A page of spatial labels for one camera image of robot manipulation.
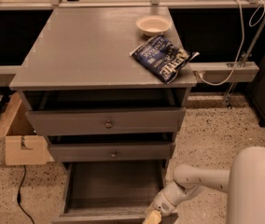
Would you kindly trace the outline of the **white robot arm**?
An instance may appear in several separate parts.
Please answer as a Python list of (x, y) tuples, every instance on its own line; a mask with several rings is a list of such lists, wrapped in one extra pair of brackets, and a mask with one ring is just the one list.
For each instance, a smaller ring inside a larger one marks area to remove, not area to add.
[(265, 147), (243, 149), (229, 170), (177, 166), (173, 180), (156, 195), (142, 224), (160, 224), (204, 187), (228, 194), (227, 224), (265, 224)]

